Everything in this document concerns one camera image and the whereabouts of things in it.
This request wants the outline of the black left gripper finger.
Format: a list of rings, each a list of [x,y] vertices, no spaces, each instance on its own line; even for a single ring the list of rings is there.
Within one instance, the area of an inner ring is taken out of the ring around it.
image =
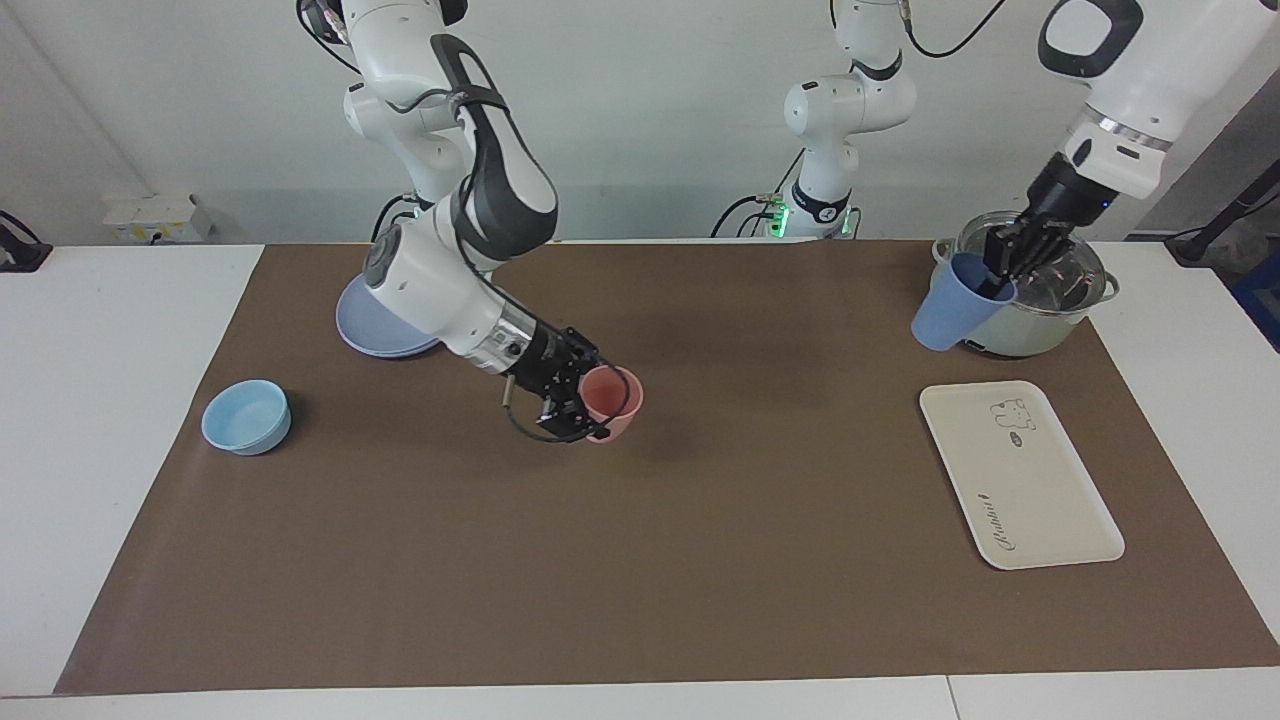
[[[1044,227],[1027,246],[1025,258],[1019,265],[1019,279],[1034,274],[1038,269],[1057,261],[1073,249],[1071,227]]]
[[[982,282],[982,297],[997,299],[1010,283],[1014,270],[1023,255],[1024,224],[1005,224],[988,228],[983,249],[986,278]]]

